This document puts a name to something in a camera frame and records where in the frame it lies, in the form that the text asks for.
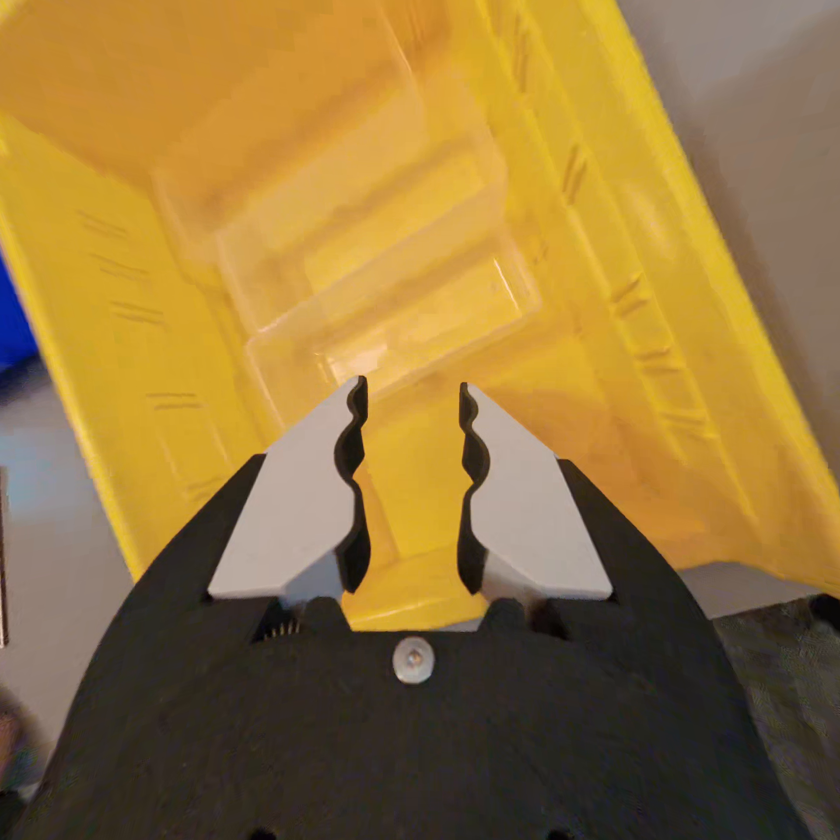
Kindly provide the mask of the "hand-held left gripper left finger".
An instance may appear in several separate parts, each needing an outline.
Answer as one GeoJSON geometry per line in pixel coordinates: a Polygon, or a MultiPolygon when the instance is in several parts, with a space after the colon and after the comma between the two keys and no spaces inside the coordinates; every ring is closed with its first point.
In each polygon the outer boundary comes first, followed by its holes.
{"type": "Polygon", "coordinates": [[[210,596],[339,600],[358,590],[371,561],[354,477],[364,459],[368,396],[366,378],[350,378],[268,447],[210,596]]]}

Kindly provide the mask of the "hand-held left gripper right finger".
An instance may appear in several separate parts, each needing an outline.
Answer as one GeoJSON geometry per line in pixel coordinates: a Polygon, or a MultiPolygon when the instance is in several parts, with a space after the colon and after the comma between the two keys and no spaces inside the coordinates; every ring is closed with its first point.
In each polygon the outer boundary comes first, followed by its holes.
{"type": "Polygon", "coordinates": [[[613,594],[556,454],[477,386],[458,393],[470,480],[458,575],[488,601],[605,601],[613,594]]]}

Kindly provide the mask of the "pile of clear drawers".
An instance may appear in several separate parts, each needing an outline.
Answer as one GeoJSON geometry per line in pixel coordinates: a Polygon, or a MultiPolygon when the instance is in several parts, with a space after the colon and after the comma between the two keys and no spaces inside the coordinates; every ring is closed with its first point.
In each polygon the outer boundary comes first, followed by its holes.
{"type": "Polygon", "coordinates": [[[509,166],[444,2],[233,2],[215,83],[152,171],[186,254],[222,277],[281,427],[519,327],[540,294],[505,221],[509,166]]]}

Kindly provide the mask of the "yellow plastic bin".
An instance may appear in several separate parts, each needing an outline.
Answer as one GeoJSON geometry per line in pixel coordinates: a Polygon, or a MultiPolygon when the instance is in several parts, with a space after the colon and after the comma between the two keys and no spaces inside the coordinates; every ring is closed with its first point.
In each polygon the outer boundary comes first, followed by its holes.
{"type": "MultiPolygon", "coordinates": [[[[355,629],[486,606],[456,571],[461,382],[573,461],[678,570],[838,596],[838,490],[617,2],[444,2],[540,294],[519,327],[371,396],[355,629]]],[[[281,427],[219,272],[152,171],[208,104],[233,2],[2,2],[2,250],[135,579],[281,427]]]]}

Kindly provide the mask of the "grey desk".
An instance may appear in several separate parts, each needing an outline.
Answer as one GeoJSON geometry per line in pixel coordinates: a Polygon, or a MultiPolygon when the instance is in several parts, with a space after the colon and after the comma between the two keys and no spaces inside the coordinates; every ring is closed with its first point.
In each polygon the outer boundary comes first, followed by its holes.
{"type": "MultiPolygon", "coordinates": [[[[838,475],[838,2],[620,2],[838,475]]],[[[2,701],[39,775],[131,587],[41,360],[2,380],[2,701]]]]}

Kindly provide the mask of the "person's dark knit sweater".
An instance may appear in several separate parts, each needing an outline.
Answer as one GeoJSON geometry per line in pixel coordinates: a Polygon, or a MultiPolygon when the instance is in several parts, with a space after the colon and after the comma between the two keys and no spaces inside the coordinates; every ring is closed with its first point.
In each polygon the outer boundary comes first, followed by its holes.
{"type": "Polygon", "coordinates": [[[838,601],[814,595],[712,620],[811,835],[839,838],[838,601]]]}

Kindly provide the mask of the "blue plastic bin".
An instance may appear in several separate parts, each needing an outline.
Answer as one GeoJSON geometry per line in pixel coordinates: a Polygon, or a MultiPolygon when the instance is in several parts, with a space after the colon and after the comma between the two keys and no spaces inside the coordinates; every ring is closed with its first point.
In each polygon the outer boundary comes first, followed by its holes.
{"type": "Polygon", "coordinates": [[[35,335],[1,255],[1,376],[39,356],[35,335]]]}

